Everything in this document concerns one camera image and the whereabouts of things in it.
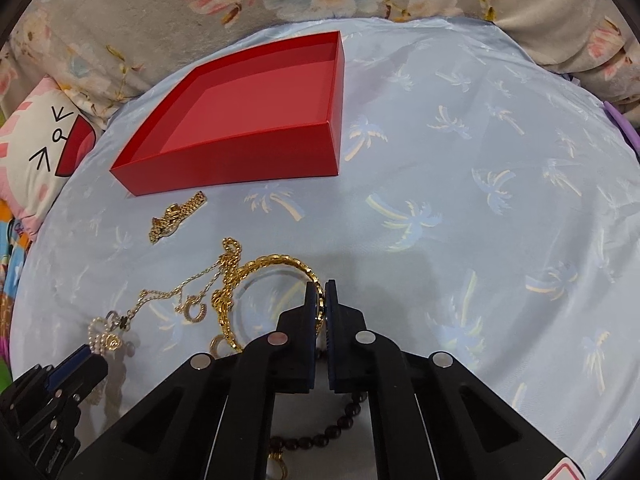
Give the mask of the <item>gold hoop earring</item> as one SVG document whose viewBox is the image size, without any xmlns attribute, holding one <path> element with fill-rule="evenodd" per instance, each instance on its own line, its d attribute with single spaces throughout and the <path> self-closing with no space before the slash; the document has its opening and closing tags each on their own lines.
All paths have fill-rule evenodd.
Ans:
<svg viewBox="0 0 640 480">
<path fill-rule="evenodd" d="M 223 334 L 216 335 L 209 344 L 209 353 L 215 359 L 222 359 L 234 353 Z"/>
</svg>

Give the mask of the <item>gold woven bangle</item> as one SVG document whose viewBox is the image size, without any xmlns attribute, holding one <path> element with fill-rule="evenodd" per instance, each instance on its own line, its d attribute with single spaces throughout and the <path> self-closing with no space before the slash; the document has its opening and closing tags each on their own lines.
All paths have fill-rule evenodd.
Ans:
<svg viewBox="0 0 640 480">
<path fill-rule="evenodd" d="M 216 289 L 212 293 L 212 307 L 216 312 L 220 325 L 220 336 L 235 353 L 240 353 L 244 349 L 238 337 L 235 335 L 231 324 L 231 312 L 235 305 L 236 290 L 252 274 L 269 268 L 270 266 L 289 266 L 302 272 L 306 276 L 308 283 L 314 285 L 314 290 L 318 296 L 317 305 L 314 309 L 314 330 L 316 331 L 316 337 L 320 336 L 322 327 L 326 322 L 326 295 L 324 294 L 323 287 L 320 284 L 318 275 L 302 260 L 289 255 L 273 254 L 260 256 L 255 260 L 250 260 L 239 266 L 232 266 L 231 263 L 222 264 L 220 266 L 222 270 L 221 288 Z"/>
</svg>

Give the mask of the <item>red open jewelry box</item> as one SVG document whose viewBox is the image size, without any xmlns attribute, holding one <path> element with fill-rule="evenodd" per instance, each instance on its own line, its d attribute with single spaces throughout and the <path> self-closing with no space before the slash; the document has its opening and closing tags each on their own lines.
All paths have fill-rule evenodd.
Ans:
<svg viewBox="0 0 640 480">
<path fill-rule="evenodd" d="M 340 172 L 345 55 L 337 30 L 190 70 L 111 166 L 134 196 Z"/>
</svg>

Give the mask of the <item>colourful patchwork quilt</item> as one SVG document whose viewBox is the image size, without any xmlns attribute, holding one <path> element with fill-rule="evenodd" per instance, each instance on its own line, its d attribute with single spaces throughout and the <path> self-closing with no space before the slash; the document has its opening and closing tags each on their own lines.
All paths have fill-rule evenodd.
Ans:
<svg viewBox="0 0 640 480">
<path fill-rule="evenodd" d="M 0 228 L 1 390 L 6 390 L 12 382 L 10 336 L 15 296 L 32 240 L 4 200 L 1 202 Z"/>
</svg>

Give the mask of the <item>light blue palm-print cloth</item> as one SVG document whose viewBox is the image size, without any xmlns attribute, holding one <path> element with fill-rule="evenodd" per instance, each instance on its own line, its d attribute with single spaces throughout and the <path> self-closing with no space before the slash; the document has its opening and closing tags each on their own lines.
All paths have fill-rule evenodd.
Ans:
<svg viewBox="0 0 640 480">
<path fill-rule="evenodd" d="M 639 417 L 639 163 L 603 104 L 470 20 L 323 21 L 345 51 L 334 178 L 206 188 L 174 235 L 111 175 L 172 74 L 111 121 L 50 210 L 17 287 L 11 368 L 57 363 L 145 289 L 205 284 L 225 237 L 288 254 L 401 349 L 450 352 L 600 476 Z"/>
</svg>

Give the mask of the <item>pink white bunny pillow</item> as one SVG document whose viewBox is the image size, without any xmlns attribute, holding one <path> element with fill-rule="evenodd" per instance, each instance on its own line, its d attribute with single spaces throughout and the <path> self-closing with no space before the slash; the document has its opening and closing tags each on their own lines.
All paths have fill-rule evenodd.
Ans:
<svg viewBox="0 0 640 480">
<path fill-rule="evenodd" d="M 1 199 L 31 240 L 101 134 L 49 76 L 1 127 Z"/>
</svg>

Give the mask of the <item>grey floral blanket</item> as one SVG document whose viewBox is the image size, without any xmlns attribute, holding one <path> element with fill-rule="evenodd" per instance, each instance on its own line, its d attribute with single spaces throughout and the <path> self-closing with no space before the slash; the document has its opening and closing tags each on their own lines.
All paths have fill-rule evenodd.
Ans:
<svg viewBox="0 0 640 480">
<path fill-rule="evenodd" d="M 479 18 L 537 64 L 639 119 L 639 29 L 620 0 L 1 0 L 1 113 L 44 76 L 99 124 L 186 64 L 258 30 L 325 18 Z"/>
</svg>

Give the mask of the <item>purple object at edge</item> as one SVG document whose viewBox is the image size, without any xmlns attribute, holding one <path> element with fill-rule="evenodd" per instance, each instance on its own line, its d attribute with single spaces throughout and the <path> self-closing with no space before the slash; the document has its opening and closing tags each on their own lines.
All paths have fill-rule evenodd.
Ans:
<svg viewBox="0 0 640 480">
<path fill-rule="evenodd" d="M 640 136 L 638 130 L 628 122 L 627 118 L 620 114 L 618 110 L 608 101 L 603 102 L 605 114 L 614 122 L 630 147 L 634 150 L 634 154 L 640 157 Z"/>
</svg>

